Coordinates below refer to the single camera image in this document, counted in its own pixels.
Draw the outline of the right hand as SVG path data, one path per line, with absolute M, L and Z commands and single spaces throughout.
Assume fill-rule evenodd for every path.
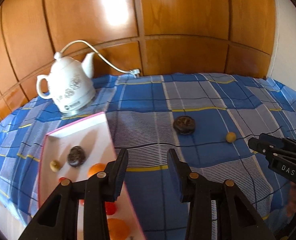
M 286 207 L 287 217 L 292 217 L 296 213 L 296 184 L 291 182 L 288 205 Z

